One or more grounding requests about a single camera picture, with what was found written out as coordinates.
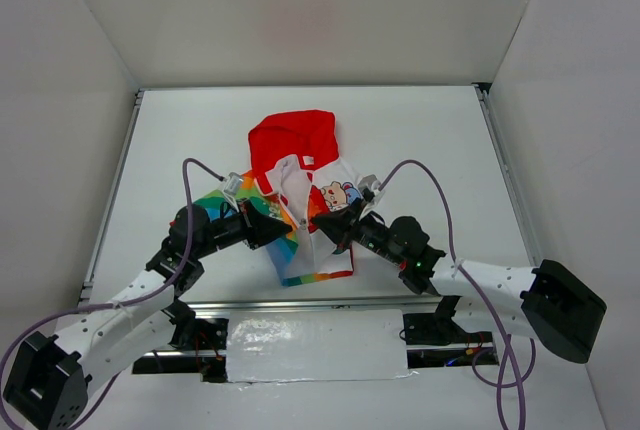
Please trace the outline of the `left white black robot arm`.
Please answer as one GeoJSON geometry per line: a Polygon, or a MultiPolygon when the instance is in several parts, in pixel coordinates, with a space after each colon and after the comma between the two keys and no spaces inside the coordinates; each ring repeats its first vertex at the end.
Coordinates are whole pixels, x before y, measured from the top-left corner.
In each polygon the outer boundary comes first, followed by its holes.
{"type": "Polygon", "coordinates": [[[182,208],[160,250],[110,301],[76,309],[78,321],[51,336],[28,331],[5,403],[37,429],[73,429],[93,393],[145,353],[194,348],[206,324],[180,298],[203,275],[201,259],[237,243],[260,248],[292,230],[247,199],[220,210],[213,219],[200,205],[182,208]]]}

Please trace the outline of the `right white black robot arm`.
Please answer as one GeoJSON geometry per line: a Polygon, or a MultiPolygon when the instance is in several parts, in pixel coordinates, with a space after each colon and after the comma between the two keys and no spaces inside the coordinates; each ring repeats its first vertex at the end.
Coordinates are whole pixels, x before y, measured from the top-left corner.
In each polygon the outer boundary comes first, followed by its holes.
{"type": "Polygon", "coordinates": [[[361,200],[311,222],[338,249],[357,243],[396,265],[413,293],[440,297],[435,329],[446,341],[502,325],[566,361],[585,364],[591,356],[607,306],[559,262],[501,267],[453,260],[430,245],[415,218],[400,216],[385,225],[364,212],[361,200]]]}

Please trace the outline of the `rainbow hooded kids jacket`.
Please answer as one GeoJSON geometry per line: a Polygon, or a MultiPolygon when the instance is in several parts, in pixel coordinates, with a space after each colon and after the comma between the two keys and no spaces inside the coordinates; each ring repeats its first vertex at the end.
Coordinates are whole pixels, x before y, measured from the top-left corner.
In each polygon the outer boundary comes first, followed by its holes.
{"type": "MultiPolygon", "coordinates": [[[[238,199],[293,228],[266,246],[281,285],[351,276],[352,250],[334,255],[332,242],[311,223],[361,197],[363,176],[340,155],[335,115],[318,109],[272,114],[250,130],[248,143],[251,168],[241,174],[238,199]]],[[[219,187],[196,201],[213,218],[226,202],[219,187]]]]}

